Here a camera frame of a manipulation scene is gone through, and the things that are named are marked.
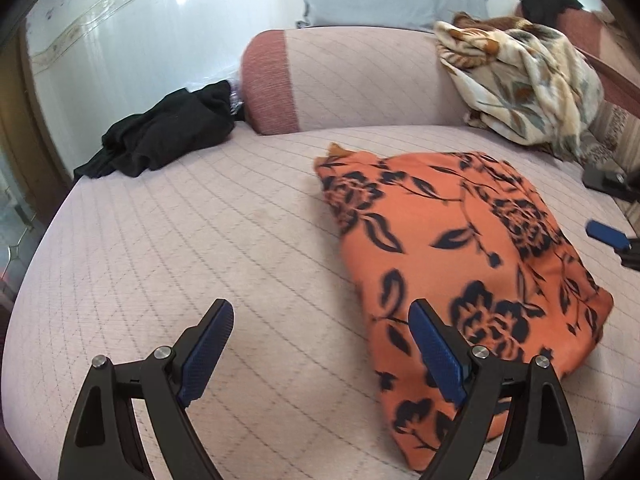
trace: floral pattern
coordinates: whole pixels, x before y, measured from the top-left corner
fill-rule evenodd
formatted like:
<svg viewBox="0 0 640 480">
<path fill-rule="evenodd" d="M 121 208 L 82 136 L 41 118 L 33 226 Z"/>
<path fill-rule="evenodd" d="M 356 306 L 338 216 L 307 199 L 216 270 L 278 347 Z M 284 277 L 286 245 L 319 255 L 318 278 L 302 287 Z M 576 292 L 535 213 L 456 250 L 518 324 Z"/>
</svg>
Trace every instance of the floral pattern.
<svg viewBox="0 0 640 480">
<path fill-rule="evenodd" d="M 382 405 L 412 469 L 426 468 L 455 416 L 409 330 L 413 300 L 426 298 L 469 344 L 518 362 L 544 355 L 561 376 L 593 349 L 612 298 L 505 161 L 347 152 L 316 171 L 366 311 Z M 490 438 L 509 405 L 496 406 Z"/>
</svg>

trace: crumpled blanket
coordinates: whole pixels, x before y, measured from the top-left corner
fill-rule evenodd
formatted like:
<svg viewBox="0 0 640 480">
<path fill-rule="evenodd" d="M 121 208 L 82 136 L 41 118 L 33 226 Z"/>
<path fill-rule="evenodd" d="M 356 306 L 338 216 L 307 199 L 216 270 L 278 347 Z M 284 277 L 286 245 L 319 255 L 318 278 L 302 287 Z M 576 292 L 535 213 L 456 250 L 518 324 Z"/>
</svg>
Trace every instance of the crumpled blanket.
<svg viewBox="0 0 640 480">
<path fill-rule="evenodd" d="M 473 110 L 465 120 L 577 160 L 580 134 L 603 99 L 600 79 L 561 32 L 527 20 L 516 26 L 503 31 L 436 23 L 440 61 Z"/>
</svg>

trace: folded orange cloth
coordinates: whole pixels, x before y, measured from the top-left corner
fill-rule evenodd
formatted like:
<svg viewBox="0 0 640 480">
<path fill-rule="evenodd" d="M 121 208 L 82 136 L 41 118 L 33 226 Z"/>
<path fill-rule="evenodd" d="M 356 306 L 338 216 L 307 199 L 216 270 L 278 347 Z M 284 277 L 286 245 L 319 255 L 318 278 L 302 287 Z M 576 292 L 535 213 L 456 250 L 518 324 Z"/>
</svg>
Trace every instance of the folded orange cloth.
<svg viewBox="0 0 640 480">
<path fill-rule="evenodd" d="M 358 289 L 386 420 L 409 466 L 423 470 L 450 427 L 445 402 L 407 326 L 426 298 L 471 344 L 502 359 L 547 356 L 559 376 L 593 350 L 613 298 L 531 183 L 484 153 L 380 159 L 332 146 L 316 159 Z M 489 437 L 504 429 L 496 407 Z"/>
</svg>

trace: black garment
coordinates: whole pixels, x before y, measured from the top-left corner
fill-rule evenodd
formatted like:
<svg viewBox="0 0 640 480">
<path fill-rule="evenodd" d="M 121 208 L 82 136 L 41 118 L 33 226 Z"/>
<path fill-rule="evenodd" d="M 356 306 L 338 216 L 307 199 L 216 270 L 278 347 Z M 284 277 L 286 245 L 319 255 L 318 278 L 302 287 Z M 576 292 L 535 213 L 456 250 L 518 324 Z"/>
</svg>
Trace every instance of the black garment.
<svg viewBox="0 0 640 480">
<path fill-rule="evenodd" d="M 159 170 L 186 153 L 215 146 L 234 129 L 227 81 L 165 96 L 156 106 L 112 124 L 102 136 L 102 149 L 74 170 L 75 180 L 100 178 L 113 171 L 138 176 Z"/>
<path fill-rule="evenodd" d="M 581 8 L 578 0 L 522 0 L 522 15 L 526 20 L 551 28 L 557 28 L 558 14 Z"/>
</svg>

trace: blue rubber tip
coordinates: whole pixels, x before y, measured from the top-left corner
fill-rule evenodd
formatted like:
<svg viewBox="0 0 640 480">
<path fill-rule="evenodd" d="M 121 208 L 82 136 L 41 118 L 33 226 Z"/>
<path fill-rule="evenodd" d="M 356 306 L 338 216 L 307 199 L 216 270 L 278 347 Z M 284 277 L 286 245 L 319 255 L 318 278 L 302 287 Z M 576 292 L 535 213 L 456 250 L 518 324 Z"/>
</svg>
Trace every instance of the blue rubber tip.
<svg viewBox="0 0 640 480">
<path fill-rule="evenodd" d="M 420 304 L 415 301 L 409 307 L 409 330 L 420 349 L 422 362 L 431 372 L 440 393 L 445 400 L 453 402 L 459 408 L 466 399 L 466 391 L 462 387 L 464 381 L 462 365 L 421 309 Z"/>
<path fill-rule="evenodd" d="M 617 251 L 624 251 L 629 248 L 629 238 L 622 231 L 618 231 L 613 227 L 601 224 L 595 220 L 589 220 L 585 225 L 587 236 L 593 238 L 609 247 L 613 247 Z"/>
<path fill-rule="evenodd" d="M 225 301 L 182 366 L 178 400 L 186 408 L 204 393 L 234 327 L 234 309 Z"/>
</svg>

